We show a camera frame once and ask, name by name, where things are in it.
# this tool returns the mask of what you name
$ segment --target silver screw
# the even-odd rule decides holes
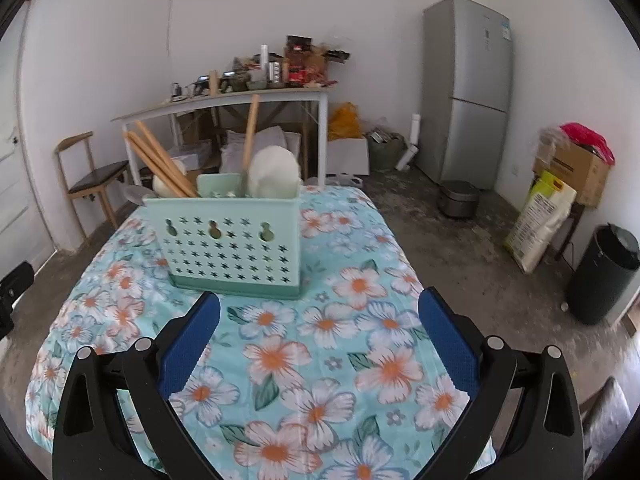
[[[76,355],[78,356],[78,359],[87,359],[91,355],[91,347],[83,346],[78,350],[78,353]]]
[[[546,349],[546,353],[548,353],[553,359],[559,359],[562,355],[560,349],[557,346],[553,345]]]
[[[149,350],[151,348],[151,339],[149,339],[148,337],[138,339],[134,346],[139,352]]]
[[[486,343],[489,345],[489,348],[492,348],[494,350],[502,350],[504,348],[504,341],[497,335],[492,335],[489,339],[486,340]]]

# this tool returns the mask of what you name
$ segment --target orange plastic bag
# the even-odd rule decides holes
[[[361,139],[358,109],[353,103],[342,103],[329,118],[329,140]]]

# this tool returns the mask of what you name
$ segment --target black chair seat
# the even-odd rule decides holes
[[[128,165],[128,160],[121,160],[120,162],[114,162],[113,164],[108,164],[107,166],[98,168],[76,182],[76,184],[74,184],[74,186],[69,190],[69,193],[77,193],[78,191],[84,191],[85,189],[100,186],[100,184],[104,184],[113,175],[121,172]]]

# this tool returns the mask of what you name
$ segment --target floral tablecloth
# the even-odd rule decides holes
[[[411,479],[468,401],[418,320],[422,285],[360,190],[307,187],[300,223],[300,299],[220,296],[220,324],[172,406],[226,480]],[[81,346],[127,349],[199,297],[167,278],[139,208],[82,274],[38,352],[26,394],[36,443],[52,449]],[[141,457],[161,468],[129,395],[120,401]],[[478,466],[494,458],[488,443]]]

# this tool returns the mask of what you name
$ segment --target small gray flower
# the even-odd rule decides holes
[[[400,426],[402,421],[406,419],[406,415],[400,410],[393,410],[392,412],[386,412],[386,424],[388,426],[396,425]]]
[[[331,371],[335,369],[342,369],[342,359],[338,359],[337,357],[329,357],[328,359],[325,359],[324,364],[326,364],[327,368]]]

